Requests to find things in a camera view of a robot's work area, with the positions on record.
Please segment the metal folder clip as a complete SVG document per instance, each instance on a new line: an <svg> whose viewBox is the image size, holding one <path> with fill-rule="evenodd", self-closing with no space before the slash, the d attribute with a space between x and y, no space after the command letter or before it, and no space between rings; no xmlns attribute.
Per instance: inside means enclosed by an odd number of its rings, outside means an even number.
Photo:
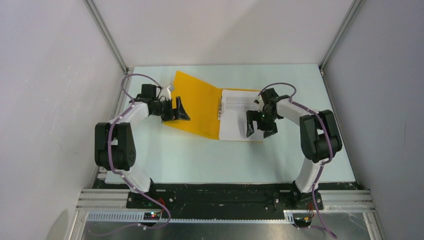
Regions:
<svg viewBox="0 0 424 240"><path fill-rule="evenodd" d="M222 113L223 113L223 96L220 97L219 105L218 105L217 119L219 121L221 120Z"/></svg>

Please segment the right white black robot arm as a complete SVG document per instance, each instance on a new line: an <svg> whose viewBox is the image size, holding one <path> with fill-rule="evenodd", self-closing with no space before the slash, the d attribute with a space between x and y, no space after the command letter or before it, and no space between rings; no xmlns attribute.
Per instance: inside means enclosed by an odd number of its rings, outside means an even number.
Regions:
<svg viewBox="0 0 424 240"><path fill-rule="evenodd" d="M317 208L319 180L325 165L329 164L343 142L331 110L315 111L293 99L294 95L278 95L273 88L261 90L254 100L255 108L246 111L246 137L255 130L268 138L278 132L276 120L287 119L299 127L300 147L304 161L293 181L287 200L289 206Z"/></svg>

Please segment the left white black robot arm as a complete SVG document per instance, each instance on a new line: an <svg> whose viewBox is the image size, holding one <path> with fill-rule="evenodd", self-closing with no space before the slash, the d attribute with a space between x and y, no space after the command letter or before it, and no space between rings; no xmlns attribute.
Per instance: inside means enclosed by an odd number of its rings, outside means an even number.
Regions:
<svg viewBox="0 0 424 240"><path fill-rule="evenodd" d="M172 98L173 87L143 84L141 92L131 97L128 107L108 122L99 122L94 128L94 161L97 166L121 177L130 190L140 193L138 201L145 208L157 204L158 195L150 190L153 181L136 165L136 145L133 127L150 116L159 116L162 122L189 121L180 96Z"/></svg>

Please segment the orange file folder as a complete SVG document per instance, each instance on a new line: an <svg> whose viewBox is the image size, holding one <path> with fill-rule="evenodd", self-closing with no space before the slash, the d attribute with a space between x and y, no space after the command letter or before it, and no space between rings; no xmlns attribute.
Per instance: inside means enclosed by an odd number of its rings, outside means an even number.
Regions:
<svg viewBox="0 0 424 240"><path fill-rule="evenodd" d="M219 140L220 120L218 106L222 91L252 89L218 88L194 76L177 71L173 81L172 97L180 97L190 121L177 120L167 126L196 134L208 139Z"/></svg>

